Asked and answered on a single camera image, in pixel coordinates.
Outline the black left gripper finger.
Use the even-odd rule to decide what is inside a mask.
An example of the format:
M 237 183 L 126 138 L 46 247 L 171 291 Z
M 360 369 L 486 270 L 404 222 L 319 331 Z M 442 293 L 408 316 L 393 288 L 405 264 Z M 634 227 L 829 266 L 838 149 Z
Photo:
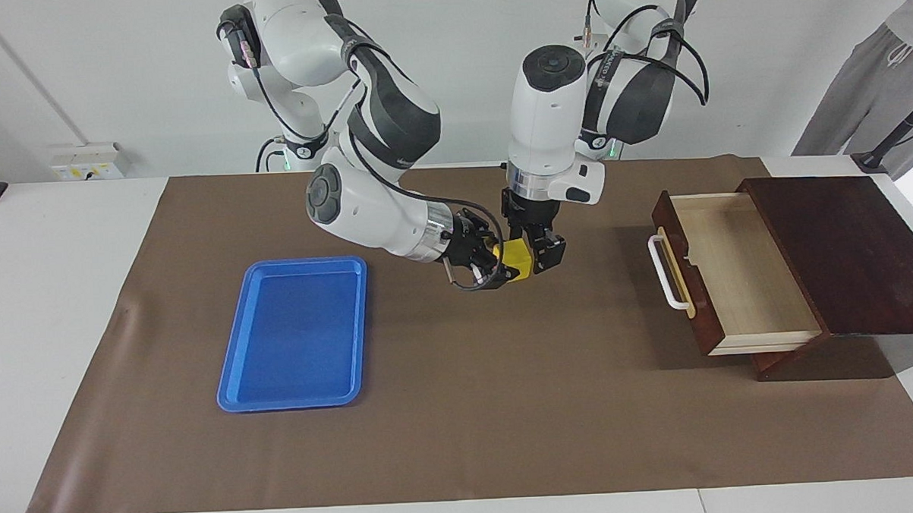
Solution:
M 557 266 L 564 257 L 566 240 L 536 241 L 534 243 L 534 274 Z

